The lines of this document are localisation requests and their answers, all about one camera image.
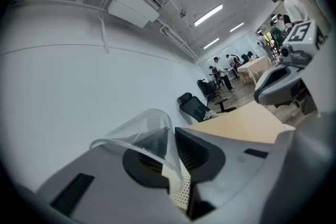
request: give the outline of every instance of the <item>white wall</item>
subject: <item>white wall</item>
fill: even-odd
[[[195,121],[176,98],[206,102],[196,83],[203,73],[173,43],[105,18],[109,54],[91,10],[23,7],[3,23],[1,146],[12,176],[32,190],[142,111],[161,109],[186,126]]]

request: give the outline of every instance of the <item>wooden floor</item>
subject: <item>wooden floor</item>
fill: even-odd
[[[255,85],[253,82],[244,84],[241,80],[233,79],[231,80],[231,84],[236,88],[235,91],[233,91],[233,94],[231,94],[227,88],[223,86],[219,92],[221,98],[228,98],[228,100],[223,103],[224,108],[230,108],[233,106],[240,108],[241,106],[254,100],[253,94]],[[220,112],[219,105],[214,105],[214,103],[218,100],[220,100],[219,97],[209,101],[208,107],[216,112]],[[305,116],[294,104],[283,105],[278,108],[275,108],[273,105],[268,105],[266,108],[282,123],[294,127],[297,126],[303,119],[307,117],[315,117],[317,115],[317,113],[310,113]]]

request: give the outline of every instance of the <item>air conditioner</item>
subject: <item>air conditioner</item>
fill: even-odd
[[[154,22],[159,17],[159,2],[160,0],[113,0],[108,12],[143,28],[149,21]]]

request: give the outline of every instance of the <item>desk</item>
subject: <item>desk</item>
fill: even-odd
[[[273,144],[286,127],[255,101],[211,120],[187,128],[237,140]]]
[[[237,71],[245,83],[248,80],[248,77],[250,77],[253,79],[254,84],[257,85],[257,81],[254,75],[258,74],[261,71],[265,71],[271,68],[272,66],[273,65],[270,59],[264,56],[257,58],[253,61],[247,62],[241,67],[238,67]]]

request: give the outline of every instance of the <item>ceiling light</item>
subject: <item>ceiling light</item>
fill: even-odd
[[[214,41],[212,41],[211,43],[209,43],[208,45],[206,45],[203,49],[206,49],[207,47],[211,46],[213,43],[219,41],[219,38],[216,38]]]
[[[240,25],[237,25],[236,27],[232,28],[232,29],[230,30],[230,33],[231,33],[232,31],[236,30],[238,27],[242,26],[243,24],[244,24],[244,23],[241,23]]]
[[[201,19],[197,20],[196,22],[194,22],[194,25],[197,26],[200,23],[204,22],[205,20],[207,20],[210,16],[214,15],[216,12],[220,11],[223,8],[223,5],[220,4],[218,7],[214,8],[212,11],[208,12],[207,14],[205,14]]]

